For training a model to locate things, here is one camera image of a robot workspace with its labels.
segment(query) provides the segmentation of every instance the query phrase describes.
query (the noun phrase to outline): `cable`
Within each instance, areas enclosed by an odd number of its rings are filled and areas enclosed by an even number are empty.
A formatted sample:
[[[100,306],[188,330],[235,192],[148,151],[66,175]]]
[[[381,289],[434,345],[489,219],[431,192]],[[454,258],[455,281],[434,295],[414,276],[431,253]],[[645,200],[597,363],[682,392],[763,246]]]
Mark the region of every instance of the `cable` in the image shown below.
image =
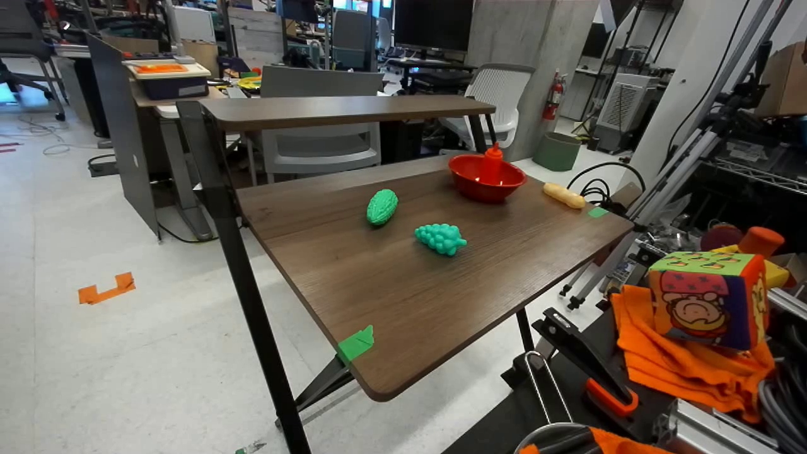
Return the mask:
[[[571,184],[574,184],[581,175],[589,175],[589,171],[603,169],[603,168],[622,168],[622,169],[627,169],[627,171],[638,179],[641,192],[648,190],[648,188],[645,188],[645,179],[643,179],[629,164],[622,164],[622,163],[600,163],[600,164],[595,164],[595,168],[588,168],[588,169],[581,169],[579,175],[574,175],[571,183],[564,184],[564,188],[571,190]]]
[[[175,242],[184,242],[184,246],[204,246],[204,242],[213,242],[217,238],[208,238],[208,240],[186,240],[186,238],[178,238],[175,232],[172,232],[169,228],[163,228],[162,223],[157,223],[157,228],[162,232],[165,232],[169,238],[174,238]]]
[[[726,43],[726,49],[724,49],[724,57],[721,57],[721,62],[719,62],[719,66],[715,66],[715,71],[714,71],[714,77],[710,77],[710,81],[709,81],[709,87],[705,87],[705,91],[701,93],[701,98],[691,107],[691,112],[682,117],[682,121],[675,127],[675,132],[672,132],[672,137],[671,137],[671,141],[666,145],[666,159],[671,159],[671,151],[672,151],[672,141],[679,140],[679,132],[682,129],[682,124],[701,110],[701,105],[705,101],[705,96],[710,93],[710,88],[714,88],[714,83],[715,83],[715,78],[721,77],[721,71],[724,71],[724,64],[726,64],[726,57],[728,57],[728,52],[732,52],[732,45],[733,45],[733,39],[735,39],[735,31],[739,31],[739,24],[743,21],[743,16],[747,16],[747,9],[748,9],[748,0],[743,0],[743,6],[742,6],[742,11],[739,11],[739,16],[735,16],[735,24],[733,24],[733,29],[732,29],[732,35],[728,35],[728,43]]]

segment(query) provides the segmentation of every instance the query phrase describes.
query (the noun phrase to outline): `orange object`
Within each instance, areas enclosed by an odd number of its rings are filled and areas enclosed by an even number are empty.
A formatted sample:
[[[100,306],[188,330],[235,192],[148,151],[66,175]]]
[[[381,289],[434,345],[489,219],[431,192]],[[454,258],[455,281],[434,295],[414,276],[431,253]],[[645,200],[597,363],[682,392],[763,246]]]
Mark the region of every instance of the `orange object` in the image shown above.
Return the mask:
[[[638,445],[633,440],[626,440],[595,426],[589,430],[589,435],[595,438],[595,445],[600,446],[603,454],[666,454],[658,446]]]
[[[610,415],[627,419],[638,412],[638,396],[629,392],[629,403],[617,401],[607,390],[603,390],[595,378],[584,381],[584,395],[603,403]]]
[[[771,352],[759,340],[748,353],[732,356],[696,340],[675,343],[653,328],[653,295],[626,286],[612,293],[617,345],[633,383],[671,395],[721,415],[759,424],[759,383],[773,372]]]
[[[739,251],[748,255],[771,258],[784,246],[784,238],[766,228],[750,228],[742,240]]]
[[[115,289],[110,289],[110,290],[97,293],[95,286],[81,289],[77,303],[81,306],[97,306],[97,303],[110,300],[115,295],[124,295],[129,290],[133,290],[133,277],[130,277],[130,272],[120,272],[120,276],[115,276]]]

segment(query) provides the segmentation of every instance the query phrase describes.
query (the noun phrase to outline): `wooden table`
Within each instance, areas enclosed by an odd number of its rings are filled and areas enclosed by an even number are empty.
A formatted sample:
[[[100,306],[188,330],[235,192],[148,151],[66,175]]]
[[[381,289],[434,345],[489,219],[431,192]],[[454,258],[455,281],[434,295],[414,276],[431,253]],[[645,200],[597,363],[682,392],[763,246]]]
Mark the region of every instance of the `wooden table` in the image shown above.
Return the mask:
[[[400,395],[512,313],[518,316],[521,338],[532,345],[521,309],[627,231],[627,223],[610,216],[589,219],[547,203],[536,183],[507,204],[473,204],[454,195],[443,159],[242,192],[231,192],[222,175],[217,146],[231,132],[468,117],[476,145],[484,145],[478,117],[486,117],[492,129],[494,107],[472,98],[331,96],[178,101],[175,107],[291,453],[310,453],[300,407],[341,386],[337,372],[347,369],[333,362],[296,401],[291,398],[235,223],[238,212],[331,343],[372,325],[376,348],[354,359],[351,373],[381,401]],[[368,231],[363,209],[377,188],[392,188],[400,195],[400,212],[392,226]],[[423,223],[455,223],[472,246],[454,261],[434,258],[411,238],[411,231]]]
[[[202,107],[222,132],[305,129],[365,121],[415,121],[439,117],[486,117],[494,112],[464,96],[305,96],[305,98],[207,98]]]
[[[400,207],[370,231],[363,209],[392,190]],[[464,200],[447,159],[423,159],[238,190],[244,219],[308,313],[337,345],[372,325],[376,345],[351,363],[370,398],[386,401],[484,337],[579,264],[627,232],[564,209],[530,179],[507,204]],[[428,223],[459,226],[468,248],[454,261],[415,246]]]

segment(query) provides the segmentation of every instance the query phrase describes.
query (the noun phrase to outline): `desk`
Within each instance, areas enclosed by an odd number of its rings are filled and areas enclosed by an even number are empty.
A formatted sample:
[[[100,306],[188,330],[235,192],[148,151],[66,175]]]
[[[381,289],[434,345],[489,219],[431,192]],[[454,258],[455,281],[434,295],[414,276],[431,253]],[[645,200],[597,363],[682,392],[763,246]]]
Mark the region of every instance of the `desk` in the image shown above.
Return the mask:
[[[192,183],[184,146],[180,146],[175,98],[162,98],[162,101],[145,98],[136,81],[130,81],[130,98],[140,115],[153,112],[158,117],[158,132],[169,156],[174,190],[178,197],[178,216],[196,240],[208,240],[212,231],[193,195],[193,183]],[[208,93],[198,98],[223,98],[223,93],[217,88],[208,88]]]
[[[465,64],[439,58],[387,58],[386,64],[392,68],[404,68],[400,87],[405,93],[411,93],[411,68],[473,74],[473,68]]]
[[[392,398],[512,313],[530,337],[521,309],[629,231],[626,219],[589,219],[547,203],[539,183],[507,204],[468,203],[454,192],[443,156],[231,195],[212,149],[222,132],[246,129],[428,117],[472,117],[478,124],[476,117],[492,115],[492,107],[472,98],[312,98],[295,112],[280,98],[202,101],[178,105],[178,115],[291,453],[308,453],[308,443],[231,219],[237,204],[333,345],[372,325],[376,345],[347,369],[377,401]],[[381,188],[395,190],[400,207],[391,226],[368,231],[363,209]],[[426,253],[411,238],[423,223],[455,223],[468,248],[454,261]]]

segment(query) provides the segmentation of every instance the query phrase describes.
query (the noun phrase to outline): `monitor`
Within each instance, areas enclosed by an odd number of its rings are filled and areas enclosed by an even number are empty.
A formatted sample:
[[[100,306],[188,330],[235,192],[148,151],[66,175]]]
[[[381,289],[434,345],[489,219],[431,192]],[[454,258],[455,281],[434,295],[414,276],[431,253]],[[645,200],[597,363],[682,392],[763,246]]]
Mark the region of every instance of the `monitor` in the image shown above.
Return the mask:
[[[465,52],[473,0],[395,0],[395,43]]]

